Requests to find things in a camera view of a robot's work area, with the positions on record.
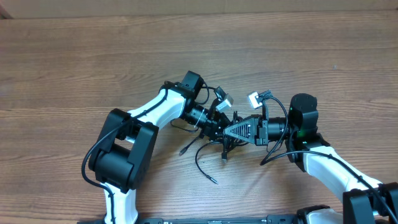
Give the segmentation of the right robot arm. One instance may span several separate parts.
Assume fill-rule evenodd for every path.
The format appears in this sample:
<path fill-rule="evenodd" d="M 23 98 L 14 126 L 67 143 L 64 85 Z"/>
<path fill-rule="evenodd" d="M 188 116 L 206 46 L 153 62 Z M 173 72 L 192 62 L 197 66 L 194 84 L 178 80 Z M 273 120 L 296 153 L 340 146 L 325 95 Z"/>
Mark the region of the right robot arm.
<path fill-rule="evenodd" d="M 317 99 L 306 93 L 292 97 L 283 118 L 270 118 L 266 100 L 270 92 L 249 96 L 261 115 L 251 115 L 224 128 L 223 135 L 256 146 L 285 142 L 286 152 L 271 149 L 261 165 L 287 156 L 291 163 L 318 179 L 343 204 L 338 213 L 326 205 L 301 208 L 292 223 L 397 223 L 397 183 L 384 184 L 342 159 L 318 132 Z"/>

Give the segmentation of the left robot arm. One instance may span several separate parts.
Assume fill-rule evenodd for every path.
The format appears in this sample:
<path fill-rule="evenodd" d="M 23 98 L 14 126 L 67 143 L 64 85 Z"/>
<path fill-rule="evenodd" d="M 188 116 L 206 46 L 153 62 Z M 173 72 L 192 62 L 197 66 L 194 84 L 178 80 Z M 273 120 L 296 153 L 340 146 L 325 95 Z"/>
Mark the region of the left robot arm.
<path fill-rule="evenodd" d="M 181 118 L 198 127 L 200 136 L 221 142 L 230 120 L 212 104 L 206 109 L 196 101 L 204 79 L 187 72 L 181 82 L 166 81 L 159 94 L 138 109 L 113 109 L 81 168 L 85 181 L 104 190 L 106 215 L 100 223 L 137 223 L 136 190 L 149 168 L 160 129 Z"/>

